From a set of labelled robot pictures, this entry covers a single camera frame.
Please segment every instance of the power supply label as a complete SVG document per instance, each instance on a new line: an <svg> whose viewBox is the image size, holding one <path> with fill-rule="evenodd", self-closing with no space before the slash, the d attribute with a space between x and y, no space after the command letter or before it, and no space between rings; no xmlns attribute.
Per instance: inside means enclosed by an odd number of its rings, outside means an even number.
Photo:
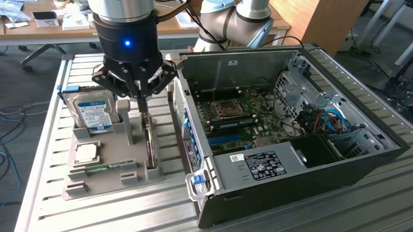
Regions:
<svg viewBox="0 0 413 232"><path fill-rule="evenodd" d="M286 174L285 168L274 151L245 156L245 161L250 168L254 180L263 180Z"/></svg>

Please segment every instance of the circuit board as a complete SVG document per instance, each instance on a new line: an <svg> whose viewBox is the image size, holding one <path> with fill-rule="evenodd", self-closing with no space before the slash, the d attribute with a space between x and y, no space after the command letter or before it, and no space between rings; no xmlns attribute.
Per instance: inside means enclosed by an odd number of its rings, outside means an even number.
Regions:
<svg viewBox="0 0 413 232"><path fill-rule="evenodd" d="M267 94L269 92L261 92L257 87L253 87L239 91L239 97L235 99L196 102L200 122L215 155L277 144L291 136L283 130L281 121L273 113ZM214 131L213 121L217 125L219 120L229 118L226 119L229 121L237 116L253 116L254 123ZM230 141L223 139L225 142L215 143L221 138L229 138Z"/></svg>

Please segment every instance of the black cylindrical robot wrist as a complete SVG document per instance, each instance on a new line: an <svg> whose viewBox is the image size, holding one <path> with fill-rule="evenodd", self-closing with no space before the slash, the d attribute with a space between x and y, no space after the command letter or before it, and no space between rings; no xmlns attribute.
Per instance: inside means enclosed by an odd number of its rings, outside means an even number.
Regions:
<svg viewBox="0 0 413 232"><path fill-rule="evenodd" d="M144 19L130 23L102 20L96 14L94 20L107 57L124 63L136 63L147 59L159 60L162 63L155 12Z"/></svg>

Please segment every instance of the gray metal frame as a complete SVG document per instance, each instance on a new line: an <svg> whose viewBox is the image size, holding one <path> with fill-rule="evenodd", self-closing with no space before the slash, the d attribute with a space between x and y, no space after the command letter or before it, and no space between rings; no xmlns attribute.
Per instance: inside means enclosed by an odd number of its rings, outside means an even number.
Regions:
<svg viewBox="0 0 413 232"><path fill-rule="evenodd" d="M331 69L345 87L412 145L412 124L326 53L314 50L310 54L327 69ZM68 82L71 72L72 81L83 83L83 73L91 75L87 69L94 63L102 62L102 56L102 54L76 55L75 60L63 61L56 85L63 81ZM321 80L318 84L329 86ZM175 132L170 127L164 100L154 99L150 106L152 113L158 114L162 120L158 122L164 135L160 146L167 153L160 152L160 157L167 162L163 167L172 174L167 175L162 184L65 203L59 197L63 190L61 182L47 183L48 178L60 178L61 175L51 164L59 163L60 167L65 167L64 161L47 153L55 146L52 138L57 134L57 124L65 123L65 117L60 119L60 116L67 115L67 111L61 110L63 105L56 91L53 92L15 231L72 231L78 228L80 231L108 232L118 230L396 232L413 227L413 151L409 150L393 163L376 169L353 186L241 218L208 230L199 230L194 204L187 197L183 166L176 141L172 138Z"/></svg>

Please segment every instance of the hard drive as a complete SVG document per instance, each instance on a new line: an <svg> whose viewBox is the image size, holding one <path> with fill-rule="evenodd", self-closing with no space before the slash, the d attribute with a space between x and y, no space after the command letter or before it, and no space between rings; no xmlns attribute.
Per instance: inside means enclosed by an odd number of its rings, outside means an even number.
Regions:
<svg viewBox="0 0 413 232"><path fill-rule="evenodd" d="M112 131L112 124L119 123L120 118L115 95L106 88L72 86L61 96L78 128L87 128L90 134Z"/></svg>

